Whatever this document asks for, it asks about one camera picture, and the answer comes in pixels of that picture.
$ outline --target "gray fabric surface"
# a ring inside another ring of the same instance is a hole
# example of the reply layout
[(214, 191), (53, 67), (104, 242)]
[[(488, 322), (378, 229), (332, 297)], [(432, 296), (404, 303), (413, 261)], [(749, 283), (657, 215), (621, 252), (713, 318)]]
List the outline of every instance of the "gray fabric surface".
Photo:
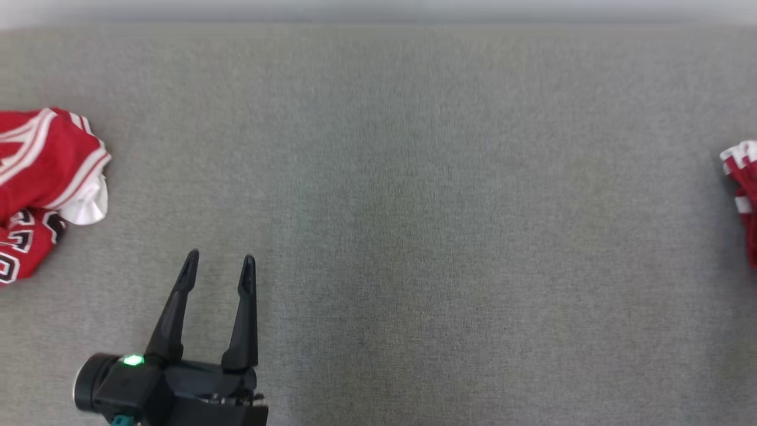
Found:
[(111, 211), (0, 290), (0, 424), (144, 348), (201, 250), (185, 356), (257, 257), (269, 424), (757, 423), (757, 277), (718, 153), (757, 30), (173, 27), (0, 37), (0, 108), (85, 115)]

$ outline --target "green led light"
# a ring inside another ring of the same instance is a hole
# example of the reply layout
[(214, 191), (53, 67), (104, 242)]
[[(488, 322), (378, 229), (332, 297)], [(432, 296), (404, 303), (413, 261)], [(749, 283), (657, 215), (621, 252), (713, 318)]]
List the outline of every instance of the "green led light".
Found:
[(145, 357), (141, 355), (129, 355), (123, 359), (123, 363), (126, 365), (140, 365), (145, 362)]

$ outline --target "white wall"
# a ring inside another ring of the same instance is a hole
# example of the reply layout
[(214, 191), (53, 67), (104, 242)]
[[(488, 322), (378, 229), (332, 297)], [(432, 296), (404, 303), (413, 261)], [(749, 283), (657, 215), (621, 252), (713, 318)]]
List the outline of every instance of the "white wall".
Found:
[(0, 0), (0, 27), (188, 19), (756, 22), (757, 0)]

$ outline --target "teal connector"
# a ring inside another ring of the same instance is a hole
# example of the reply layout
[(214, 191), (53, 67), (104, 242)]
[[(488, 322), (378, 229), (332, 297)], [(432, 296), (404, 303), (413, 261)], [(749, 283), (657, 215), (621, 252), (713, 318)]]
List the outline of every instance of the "teal connector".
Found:
[(134, 426), (134, 419), (128, 415), (117, 415), (111, 426)]

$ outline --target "red and white fabric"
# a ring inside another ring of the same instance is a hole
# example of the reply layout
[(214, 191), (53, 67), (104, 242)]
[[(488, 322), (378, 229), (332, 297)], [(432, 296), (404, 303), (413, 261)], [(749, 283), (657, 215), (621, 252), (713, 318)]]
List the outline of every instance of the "red and white fabric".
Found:
[(737, 183), (736, 208), (746, 228), (746, 257), (757, 268), (757, 141), (745, 140), (720, 154), (723, 169)]
[(58, 108), (0, 111), (0, 222), (27, 207), (59, 211), (74, 224), (102, 220), (110, 159), (84, 117)]
[(0, 225), (0, 287), (31, 277), (66, 229), (44, 208), (25, 208)]

